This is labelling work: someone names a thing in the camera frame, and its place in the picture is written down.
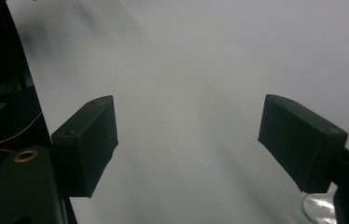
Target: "screw hole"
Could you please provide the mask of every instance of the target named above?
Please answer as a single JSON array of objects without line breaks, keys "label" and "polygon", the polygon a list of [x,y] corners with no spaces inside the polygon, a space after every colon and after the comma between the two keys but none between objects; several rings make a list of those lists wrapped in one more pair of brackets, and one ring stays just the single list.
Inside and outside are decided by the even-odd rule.
[{"label": "screw hole", "polygon": [[36,150],[26,150],[18,154],[15,158],[15,162],[25,162],[34,159],[37,156]]}]

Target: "white surface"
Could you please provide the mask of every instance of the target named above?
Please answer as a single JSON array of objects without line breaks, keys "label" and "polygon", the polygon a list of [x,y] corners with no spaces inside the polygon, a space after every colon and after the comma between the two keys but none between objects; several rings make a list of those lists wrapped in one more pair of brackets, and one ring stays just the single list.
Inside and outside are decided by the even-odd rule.
[{"label": "white surface", "polygon": [[7,2],[51,133],[114,95],[119,146],[79,223],[308,222],[259,122],[273,93],[349,132],[349,1]]}]

